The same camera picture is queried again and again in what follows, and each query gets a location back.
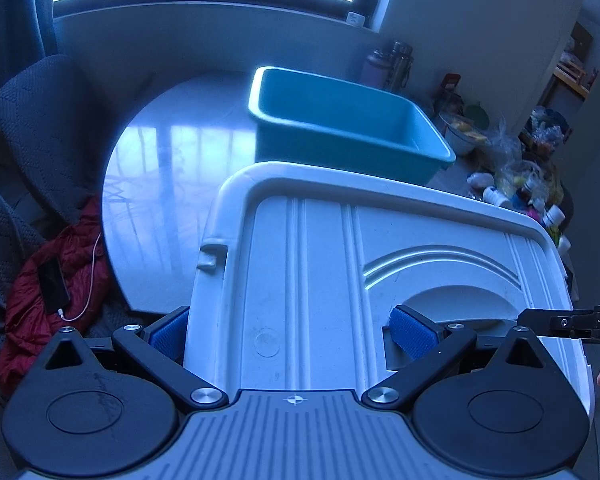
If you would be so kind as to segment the white bin lid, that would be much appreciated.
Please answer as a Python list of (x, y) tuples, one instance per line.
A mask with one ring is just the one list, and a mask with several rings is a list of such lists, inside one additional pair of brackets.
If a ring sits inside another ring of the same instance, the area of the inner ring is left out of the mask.
[(216, 194), (201, 237), (184, 365), (230, 398), (305, 412), (386, 379), (398, 304), (438, 323), (568, 310), (533, 220), (449, 193), (262, 162)]

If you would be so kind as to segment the green round object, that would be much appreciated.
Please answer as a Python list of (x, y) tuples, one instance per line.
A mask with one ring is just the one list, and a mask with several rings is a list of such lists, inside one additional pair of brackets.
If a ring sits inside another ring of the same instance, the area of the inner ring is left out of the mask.
[(490, 117), (480, 103), (466, 106), (464, 115), (480, 130), (486, 130), (490, 127)]

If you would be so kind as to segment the white blue-label bottle lying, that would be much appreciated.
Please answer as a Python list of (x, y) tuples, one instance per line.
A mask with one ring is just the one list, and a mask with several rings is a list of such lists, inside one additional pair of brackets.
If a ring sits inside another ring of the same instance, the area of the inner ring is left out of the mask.
[(555, 234), (559, 232), (560, 226), (565, 220), (566, 215), (557, 205), (553, 205), (550, 209), (545, 211), (545, 214), (541, 219), (541, 224), (547, 232)]

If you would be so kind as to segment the black smartphone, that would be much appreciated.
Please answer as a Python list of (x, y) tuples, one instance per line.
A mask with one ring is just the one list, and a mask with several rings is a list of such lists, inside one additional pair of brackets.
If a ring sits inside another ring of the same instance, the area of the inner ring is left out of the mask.
[(57, 256), (47, 258), (36, 270), (44, 311), (47, 315), (61, 314), (71, 306), (64, 274)]

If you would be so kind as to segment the red down jacket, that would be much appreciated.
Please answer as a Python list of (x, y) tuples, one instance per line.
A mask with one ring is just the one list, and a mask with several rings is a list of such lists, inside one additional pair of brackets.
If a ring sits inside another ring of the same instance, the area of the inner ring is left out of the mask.
[(31, 256), (12, 286), (0, 352), (2, 393), (14, 392), (58, 330), (70, 326), (87, 332), (110, 284), (100, 198), (94, 196), (78, 222)]

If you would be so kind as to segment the dark brown syrup bottle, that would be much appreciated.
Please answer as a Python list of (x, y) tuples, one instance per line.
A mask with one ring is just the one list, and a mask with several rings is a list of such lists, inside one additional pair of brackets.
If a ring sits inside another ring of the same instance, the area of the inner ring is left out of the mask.
[(524, 184), (520, 188), (516, 189), (515, 194), (512, 196), (512, 205), (515, 210), (527, 211), (532, 205), (533, 201), (539, 197), (539, 185), (541, 181), (535, 177), (530, 176), (524, 181)]

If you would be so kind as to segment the white bottle lying down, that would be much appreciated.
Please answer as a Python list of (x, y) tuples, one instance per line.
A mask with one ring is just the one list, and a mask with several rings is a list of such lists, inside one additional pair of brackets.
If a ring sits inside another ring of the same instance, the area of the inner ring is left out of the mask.
[(505, 208), (505, 209), (513, 208), (513, 204), (510, 201), (510, 199), (495, 186), (489, 186), (488, 188), (484, 189), (484, 191), (482, 193), (482, 200), (485, 203), (488, 203), (495, 207), (500, 207), (500, 208)]

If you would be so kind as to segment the clear plastic bag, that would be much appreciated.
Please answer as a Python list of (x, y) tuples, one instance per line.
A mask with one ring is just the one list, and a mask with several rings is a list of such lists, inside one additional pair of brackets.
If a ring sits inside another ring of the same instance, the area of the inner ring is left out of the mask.
[(512, 197), (528, 181), (532, 190), (542, 182), (541, 168), (522, 158), (522, 144), (508, 131), (504, 117), (486, 132), (486, 143), (480, 151), (486, 168), (494, 172), (496, 188), (507, 197)]

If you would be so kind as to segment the white bowl with fruit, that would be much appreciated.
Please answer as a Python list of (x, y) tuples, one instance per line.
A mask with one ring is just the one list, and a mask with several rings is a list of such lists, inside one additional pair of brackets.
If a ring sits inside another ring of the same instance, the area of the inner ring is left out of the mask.
[(439, 114), (439, 119), (442, 121), (445, 141), (456, 156), (468, 155), (475, 148), (489, 144), (488, 137), (469, 119), (445, 112)]

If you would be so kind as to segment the red black small box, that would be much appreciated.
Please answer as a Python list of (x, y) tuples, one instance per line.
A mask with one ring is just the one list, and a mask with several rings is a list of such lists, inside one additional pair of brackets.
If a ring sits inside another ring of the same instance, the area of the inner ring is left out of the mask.
[(462, 76), (458, 73), (447, 73), (434, 94), (434, 111), (440, 113), (442, 110), (458, 110), (464, 101), (456, 92)]

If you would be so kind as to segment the teal plastic storage bin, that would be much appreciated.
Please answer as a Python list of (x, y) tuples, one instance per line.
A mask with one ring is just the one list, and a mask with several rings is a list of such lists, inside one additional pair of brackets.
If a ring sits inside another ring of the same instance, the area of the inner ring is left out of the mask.
[(412, 101), (337, 78), (262, 66), (248, 112), (257, 162), (294, 162), (425, 185), (456, 155)]

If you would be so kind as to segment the grey fabric chair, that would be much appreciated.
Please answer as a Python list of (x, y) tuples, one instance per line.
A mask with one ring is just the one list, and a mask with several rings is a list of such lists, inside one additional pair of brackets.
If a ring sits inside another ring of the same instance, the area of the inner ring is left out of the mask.
[(73, 224), (102, 190), (122, 123), (78, 64), (58, 54), (2, 85), (0, 130), (33, 197)]

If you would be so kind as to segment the pink insulated bottle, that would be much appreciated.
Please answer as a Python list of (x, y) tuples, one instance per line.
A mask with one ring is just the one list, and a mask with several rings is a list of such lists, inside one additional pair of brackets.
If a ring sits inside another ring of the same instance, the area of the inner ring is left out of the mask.
[(360, 84), (366, 87), (384, 90), (389, 76), (391, 63), (384, 51), (373, 50), (366, 56), (360, 75)]

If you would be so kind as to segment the steel thermos flask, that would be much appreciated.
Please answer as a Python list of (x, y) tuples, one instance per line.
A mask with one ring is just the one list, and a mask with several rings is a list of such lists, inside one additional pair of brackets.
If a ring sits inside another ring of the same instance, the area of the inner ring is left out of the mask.
[(385, 89), (391, 93), (400, 93), (411, 76), (413, 48), (402, 41), (395, 41), (389, 53), (390, 70)]

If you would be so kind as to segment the small white box on sill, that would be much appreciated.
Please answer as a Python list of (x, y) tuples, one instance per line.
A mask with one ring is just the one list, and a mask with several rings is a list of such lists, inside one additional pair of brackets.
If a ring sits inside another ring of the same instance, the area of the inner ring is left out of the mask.
[(350, 26), (361, 28), (364, 26), (366, 16), (363, 14), (349, 12), (346, 17), (346, 23)]

